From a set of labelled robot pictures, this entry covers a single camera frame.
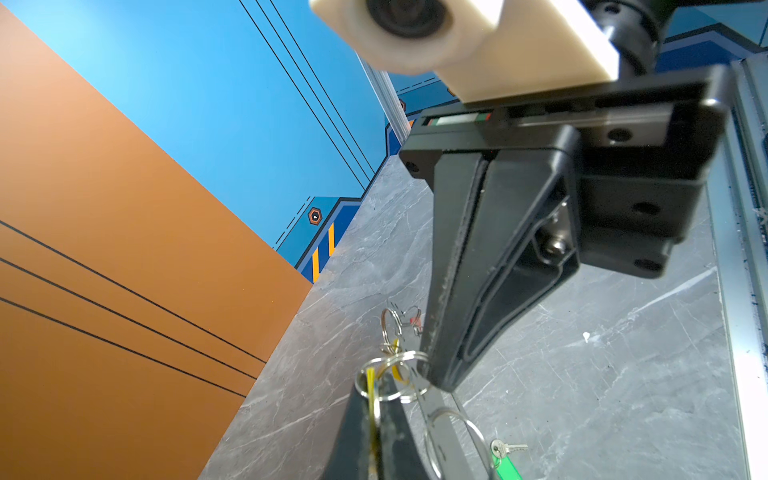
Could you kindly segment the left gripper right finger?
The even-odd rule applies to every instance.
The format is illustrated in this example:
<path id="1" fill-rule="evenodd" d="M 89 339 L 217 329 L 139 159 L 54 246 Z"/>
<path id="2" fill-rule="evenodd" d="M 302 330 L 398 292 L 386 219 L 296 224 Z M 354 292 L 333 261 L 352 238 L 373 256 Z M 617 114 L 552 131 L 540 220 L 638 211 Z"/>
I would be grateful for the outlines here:
<path id="1" fill-rule="evenodd" d="M 401 402 L 379 401 L 379 478 L 429 479 Z"/>

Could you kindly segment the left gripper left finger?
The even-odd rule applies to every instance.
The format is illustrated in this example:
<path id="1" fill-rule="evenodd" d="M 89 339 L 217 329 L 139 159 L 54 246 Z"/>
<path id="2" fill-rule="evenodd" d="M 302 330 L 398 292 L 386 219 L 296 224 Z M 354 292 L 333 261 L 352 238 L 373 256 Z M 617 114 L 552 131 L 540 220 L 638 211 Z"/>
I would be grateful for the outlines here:
<path id="1" fill-rule="evenodd" d="M 365 480 L 369 478 L 372 453 L 371 403 L 352 384 L 346 408 L 323 480 Z"/>

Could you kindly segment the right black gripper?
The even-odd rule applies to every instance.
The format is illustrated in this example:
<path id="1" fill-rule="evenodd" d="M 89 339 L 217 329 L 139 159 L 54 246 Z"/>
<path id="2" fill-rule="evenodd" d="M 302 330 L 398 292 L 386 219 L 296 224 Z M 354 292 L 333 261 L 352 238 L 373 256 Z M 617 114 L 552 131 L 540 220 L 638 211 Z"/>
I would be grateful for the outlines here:
<path id="1" fill-rule="evenodd" d="M 497 337 L 578 269 L 659 277 L 730 117 L 726 65 L 426 110 L 399 156 L 433 191 L 445 154 L 487 162 L 456 293 L 454 391 Z"/>

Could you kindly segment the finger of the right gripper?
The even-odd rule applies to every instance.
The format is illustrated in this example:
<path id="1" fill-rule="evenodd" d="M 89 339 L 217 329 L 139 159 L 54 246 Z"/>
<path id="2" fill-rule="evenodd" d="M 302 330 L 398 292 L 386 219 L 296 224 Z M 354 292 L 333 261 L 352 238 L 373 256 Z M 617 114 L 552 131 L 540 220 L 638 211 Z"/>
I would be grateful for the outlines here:
<path id="1" fill-rule="evenodd" d="M 480 153 L 445 154 L 434 168 L 432 274 L 421 342 L 429 359 L 421 372 L 433 384 L 451 382 L 464 336 L 463 307 L 456 289 L 486 168 Z"/>

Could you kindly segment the yellow key tag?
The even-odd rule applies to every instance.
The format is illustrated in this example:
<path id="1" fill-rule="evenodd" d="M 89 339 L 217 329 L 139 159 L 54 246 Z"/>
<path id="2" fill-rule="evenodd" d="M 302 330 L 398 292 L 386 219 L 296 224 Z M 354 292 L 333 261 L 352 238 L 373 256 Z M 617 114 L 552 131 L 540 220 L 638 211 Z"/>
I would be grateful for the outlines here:
<path id="1" fill-rule="evenodd" d="M 391 353 L 390 359 L 386 362 L 385 366 L 381 367 L 380 373 L 383 374 L 385 371 L 389 371 L 396 381 L 405 384 L 407 380 L 401 372 L 402 361 L 395 360 L 396 356 L 404 352 L 399 338 L 396 338 L 389 346 L 389 352 Z"/>
<path id="2" fill-rule="evenodd" d="M 374 367 L 367 367 L 365 369 L 365 381 L 369 409 L 370 475 L 375 479 L 382 479 L 380 439 L 381 411 L 377 387 L 377 374 Z"/>

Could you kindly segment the green key tag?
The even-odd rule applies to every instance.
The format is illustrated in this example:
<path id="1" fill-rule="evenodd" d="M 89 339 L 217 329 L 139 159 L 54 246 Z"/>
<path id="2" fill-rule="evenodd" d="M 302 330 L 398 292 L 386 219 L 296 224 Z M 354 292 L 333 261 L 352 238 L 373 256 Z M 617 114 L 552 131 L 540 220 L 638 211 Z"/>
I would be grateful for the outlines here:
<path id="1" fill-rule="evenodd" d="M 527 444 L 509 444 L 500 439 L 490 443 L 496 474 L 500 480 L 522 480 L 522 476 L 511 460 L 511 454 L 528 449 Z"/>

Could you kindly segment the red key tag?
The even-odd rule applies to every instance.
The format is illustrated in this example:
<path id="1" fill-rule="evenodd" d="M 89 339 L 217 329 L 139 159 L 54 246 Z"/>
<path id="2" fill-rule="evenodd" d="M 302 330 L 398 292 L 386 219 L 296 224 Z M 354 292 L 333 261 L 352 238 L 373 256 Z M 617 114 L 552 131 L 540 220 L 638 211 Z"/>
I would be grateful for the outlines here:
<path id="1" fill-rule="evenodd" d="M 413 329 L 414 334 L 417 337 L 420 337 L 423 333 L 423 326 L 420 316 L 414 316 L 410 319 L 410 325 Z"/>

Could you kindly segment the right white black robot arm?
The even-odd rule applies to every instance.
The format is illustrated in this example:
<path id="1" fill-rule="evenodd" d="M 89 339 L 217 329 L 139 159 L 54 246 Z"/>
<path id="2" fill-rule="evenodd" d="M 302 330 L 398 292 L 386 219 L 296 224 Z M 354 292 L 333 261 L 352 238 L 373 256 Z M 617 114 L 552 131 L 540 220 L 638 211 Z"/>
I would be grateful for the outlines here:
<path id="1" fill-rule="evenodd" d="M 690 229 L 735 73 L 655 71 L 672 1 L 586 9 L 616 81 L 431 108 L 400 149 L 434 195 L 419 371 L 444 391 L 581 265 L 654 279 Z"/>

